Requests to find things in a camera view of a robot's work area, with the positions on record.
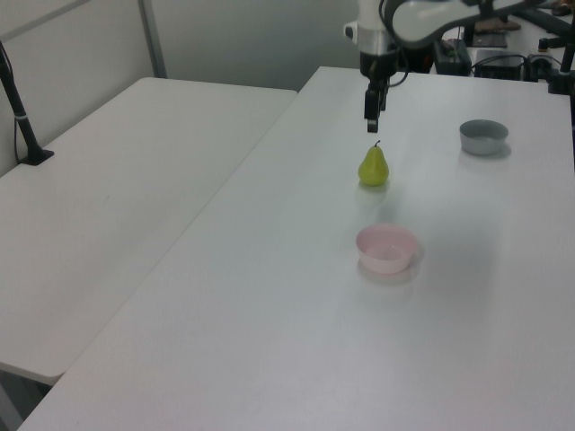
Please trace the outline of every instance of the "bowl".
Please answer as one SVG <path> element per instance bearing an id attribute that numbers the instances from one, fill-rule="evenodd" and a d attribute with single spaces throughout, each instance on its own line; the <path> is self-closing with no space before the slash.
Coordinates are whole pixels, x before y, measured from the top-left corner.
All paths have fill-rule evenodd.
<path id="1" fill-rule="evenodd" d="M 497 121 L 472 119 L 459 127 L 459 135 L 467 153 L 492 155 L 503 149 L 509 131 Z"/>
<path id="2" fill-rule="evenodd" d="M 418 249 L 417 238 L 398 224 L 373 224 L 356 238 L 359 261 L 378 274 L 395 274 L 406 269 Z"/>

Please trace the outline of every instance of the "wall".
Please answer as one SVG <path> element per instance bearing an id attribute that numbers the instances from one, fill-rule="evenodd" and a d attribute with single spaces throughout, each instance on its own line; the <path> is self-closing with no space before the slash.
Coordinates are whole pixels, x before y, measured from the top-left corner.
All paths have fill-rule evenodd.
<path id="1" fill-rule="evenodd" d="M 4 47 L 42 146 L 137 79 L 153 75 L 137 0 L 90 0 Z M 23 144 L 20 151 L 25 154 Z M 1 91 L 0 176 L 14 166 L 13 113 Z"/>
<path id="2" fill-rule="evenodd" d="M 85 0 L 0 0 L 0 39 L 11 39 Z"/>
<path id="3" fill-rule="evenodd" d="M 150 0 L 167 76 L 299 91 L 319 66 L 358 67 L 357 0 Z"/>

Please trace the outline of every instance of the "pink bowl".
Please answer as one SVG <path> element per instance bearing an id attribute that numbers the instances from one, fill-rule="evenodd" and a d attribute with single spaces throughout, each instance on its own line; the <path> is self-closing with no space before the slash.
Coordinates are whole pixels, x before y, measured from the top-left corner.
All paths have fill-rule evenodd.
<path id="1" fill-rule="evenodd" d="M 359 260 L 379 274 L 406 269 L 417 251 L 415 235 L 397 224 L 373 224 L 358 233 Z"/>

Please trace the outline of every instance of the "white table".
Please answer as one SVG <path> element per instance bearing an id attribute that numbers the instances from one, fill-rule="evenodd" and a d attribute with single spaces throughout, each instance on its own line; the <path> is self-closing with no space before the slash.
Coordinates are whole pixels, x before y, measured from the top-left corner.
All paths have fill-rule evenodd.
<path id="1" fill-rule="evenodd" d="M 315 74 L 21 431 L 572 429 L 568 98 L 414 74 L 373 136 L 366 85 Z M 509 156 L 461 152 L 476 118 Z M 385 193 L 356 174 L 376 137 Z M 357 263 L 382 221 L 420 240 L 400 276 Z"/>
<path id="2" fill-rule="evenodd" d="M 294 97 L 144 79 L 0 179 L 0 370 L 53 384 Z"/>

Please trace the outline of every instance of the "gray bowl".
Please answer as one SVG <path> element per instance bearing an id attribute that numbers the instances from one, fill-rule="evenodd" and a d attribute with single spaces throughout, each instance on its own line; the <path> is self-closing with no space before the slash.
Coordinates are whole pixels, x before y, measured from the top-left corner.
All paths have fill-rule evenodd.
<path id="1" fill-rule="evenodd" d="M 472 119 L 459 128 L 461 147 L 475 155 L 492 155 L 503 149 L 509 131 L 502 124 L 488 119 Z"/>

